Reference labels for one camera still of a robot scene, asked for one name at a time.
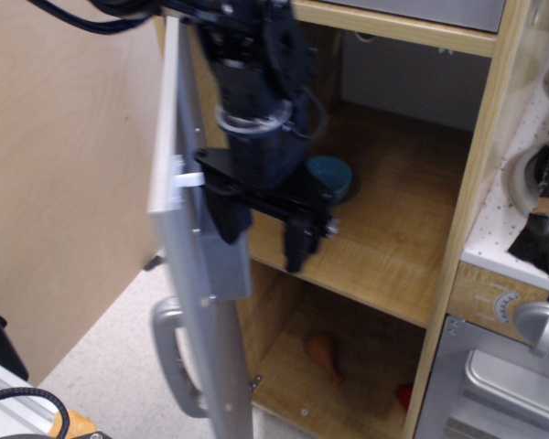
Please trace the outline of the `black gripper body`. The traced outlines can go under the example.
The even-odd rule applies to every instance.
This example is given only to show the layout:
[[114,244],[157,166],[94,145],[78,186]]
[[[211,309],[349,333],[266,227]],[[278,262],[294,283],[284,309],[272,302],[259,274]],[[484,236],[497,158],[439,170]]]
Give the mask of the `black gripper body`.
[[325,238],[335,231],[333,192],[307,169],[306,141],[282,130],[262,136],[229,134],[228,141],[227,148],[195,153],[204,189],[283,222],[294,214],[313,216]]

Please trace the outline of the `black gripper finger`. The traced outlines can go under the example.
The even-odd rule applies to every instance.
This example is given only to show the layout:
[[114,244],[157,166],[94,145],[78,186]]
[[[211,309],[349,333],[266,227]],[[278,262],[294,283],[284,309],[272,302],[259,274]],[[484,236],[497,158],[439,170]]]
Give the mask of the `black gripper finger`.
[[211,218],[221,238],[227,244],[235,243],[253,224],[250,209],[232,198],[217,195],[208,189],[204,190],[204,195]]
[[294,214],[285,222],[285,270],[300,273],[305,261],[318,251],[321,232],[313,216]]

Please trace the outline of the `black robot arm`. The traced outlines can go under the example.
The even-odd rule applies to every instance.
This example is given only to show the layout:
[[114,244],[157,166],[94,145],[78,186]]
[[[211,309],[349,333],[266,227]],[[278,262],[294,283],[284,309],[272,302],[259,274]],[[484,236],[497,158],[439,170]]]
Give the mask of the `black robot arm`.
[[114,35],[154,16],[183,16],[197,31],[219,87],[215,119],[224,149],[196,153],[206,202],[221,238],[234,243],[253,210],[285,224],[286,269],[298,273],[333,229],[332,191],[307,169],[312,128],[307,86],[315,54],[286,1],[98,1],[108,16],[93,22],[50,3],[38,7],[99,35]]

